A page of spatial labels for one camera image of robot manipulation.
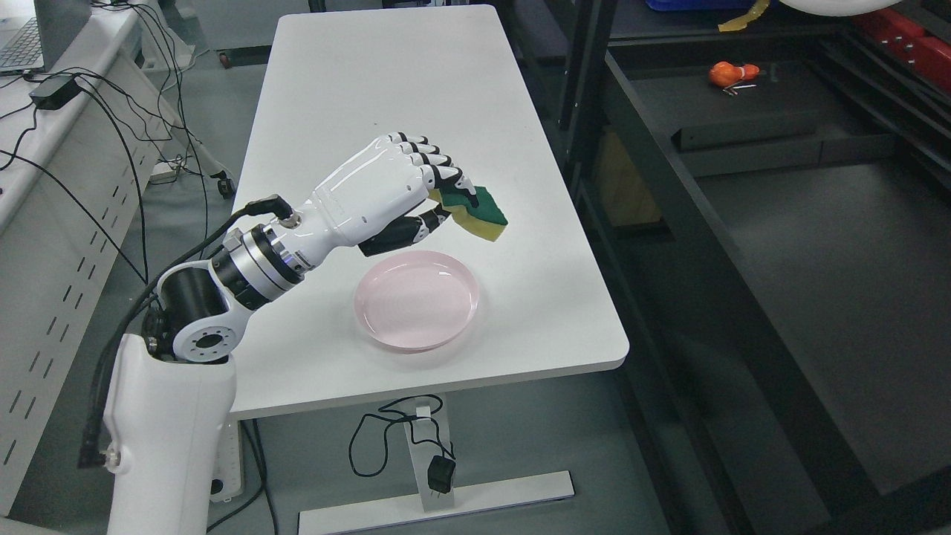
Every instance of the black power adapter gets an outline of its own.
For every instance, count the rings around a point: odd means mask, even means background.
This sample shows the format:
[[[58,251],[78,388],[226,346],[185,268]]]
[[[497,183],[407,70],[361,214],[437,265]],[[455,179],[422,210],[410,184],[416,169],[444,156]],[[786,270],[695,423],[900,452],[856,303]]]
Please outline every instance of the black power adapter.
[[[37,109],[59,109],[81,91],[75,74],[54,74],[29,92]]]
[[[426,470],[429,487],[439,494],[448,494],[453,490],[453,476],[456,475],[456,461],[441,455],[434,455]]]

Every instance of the robotic hand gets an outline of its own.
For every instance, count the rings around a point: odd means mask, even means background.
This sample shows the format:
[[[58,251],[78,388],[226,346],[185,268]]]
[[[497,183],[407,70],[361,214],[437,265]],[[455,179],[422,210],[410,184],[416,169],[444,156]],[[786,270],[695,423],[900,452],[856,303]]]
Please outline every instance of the robotic hand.
[[[278,209],[266,225],[235,229],[210,260],[162,274],[162,313],[146,321],[145,338],[122,338],[109,380],[104,457],[116,478],[108,533],[204,533],[218,437],[235,396],[229,353],[251,314],[333,248],[359,246],[369,256],[425,238],[449,212],[405,214],[437,188],[478,204],[475,187],[425,137],[384,135],[299,207],[269,199]]]

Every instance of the pink plate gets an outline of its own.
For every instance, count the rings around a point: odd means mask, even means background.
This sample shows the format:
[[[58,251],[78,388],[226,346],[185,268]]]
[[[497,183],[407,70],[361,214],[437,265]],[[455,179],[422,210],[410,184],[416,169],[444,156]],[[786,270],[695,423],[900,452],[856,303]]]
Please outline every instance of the pink plate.
[[[424,351],[455,338],[476,314],[478,283],[455,258],[431,250],[397,254],[357,285],[357,320],[382,344]]]

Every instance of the blue bin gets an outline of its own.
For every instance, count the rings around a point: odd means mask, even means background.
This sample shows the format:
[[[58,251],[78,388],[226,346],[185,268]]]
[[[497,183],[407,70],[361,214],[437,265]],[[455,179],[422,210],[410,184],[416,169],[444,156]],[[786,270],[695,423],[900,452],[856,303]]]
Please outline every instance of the blue bin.
[[[748,10],[754,0],[646,0],[656,11]]]

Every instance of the green scouring pad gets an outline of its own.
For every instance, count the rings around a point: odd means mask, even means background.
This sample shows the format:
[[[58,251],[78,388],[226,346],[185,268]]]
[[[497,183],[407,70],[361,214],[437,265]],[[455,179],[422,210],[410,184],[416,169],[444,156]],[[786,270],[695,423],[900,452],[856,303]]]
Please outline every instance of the green scouring pad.
[[[497,240],[509,224],[502,210],[498,209],[492,194],[482,186],[475,187],[478,208],[473,207],[466,195],[455,191],[441,192],[434,189],[430,191],[429,197],[452,213],[453,221],[460,227],[490,242]]]

